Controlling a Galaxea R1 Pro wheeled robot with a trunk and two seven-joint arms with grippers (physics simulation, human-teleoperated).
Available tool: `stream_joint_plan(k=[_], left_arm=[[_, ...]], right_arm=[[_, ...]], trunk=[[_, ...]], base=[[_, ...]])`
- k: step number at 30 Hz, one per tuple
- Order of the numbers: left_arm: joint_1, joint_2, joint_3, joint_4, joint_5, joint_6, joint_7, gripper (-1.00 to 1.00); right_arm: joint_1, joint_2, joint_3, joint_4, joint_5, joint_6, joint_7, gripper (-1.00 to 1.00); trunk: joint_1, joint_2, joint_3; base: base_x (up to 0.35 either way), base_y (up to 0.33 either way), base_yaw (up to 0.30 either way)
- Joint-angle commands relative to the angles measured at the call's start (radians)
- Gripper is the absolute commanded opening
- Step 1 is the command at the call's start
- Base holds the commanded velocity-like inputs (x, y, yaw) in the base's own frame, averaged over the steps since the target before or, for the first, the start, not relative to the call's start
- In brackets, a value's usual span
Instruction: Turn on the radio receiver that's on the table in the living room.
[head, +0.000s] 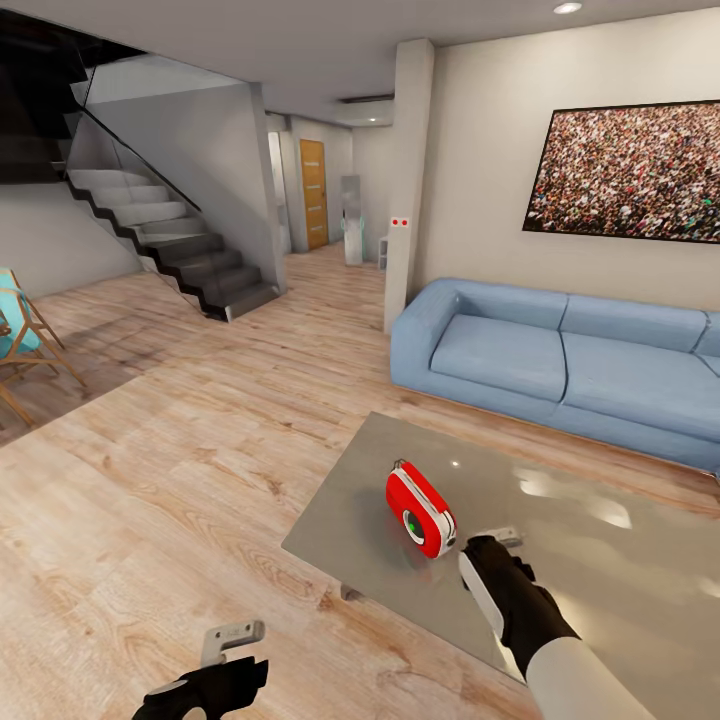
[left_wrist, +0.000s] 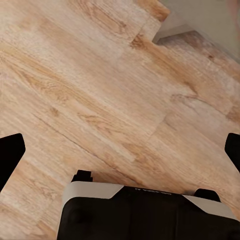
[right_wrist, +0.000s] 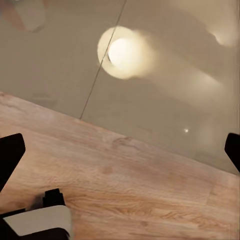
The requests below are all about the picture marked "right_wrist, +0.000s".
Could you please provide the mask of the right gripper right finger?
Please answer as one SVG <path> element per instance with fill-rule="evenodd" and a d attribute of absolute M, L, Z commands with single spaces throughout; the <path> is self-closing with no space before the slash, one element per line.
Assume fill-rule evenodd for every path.
<path fill-rule="evenodd" d="M 229 133 L 224 149 L 237 170 L 240 172 L 240 135 Z"/>

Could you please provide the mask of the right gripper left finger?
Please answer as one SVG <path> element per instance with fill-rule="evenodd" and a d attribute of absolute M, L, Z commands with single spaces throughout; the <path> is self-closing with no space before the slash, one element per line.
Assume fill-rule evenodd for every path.
<path fill-rule="evenodd" d="M 25 152 L 25 142 L 21 133 L 0 138 L 0 192 Z"/>

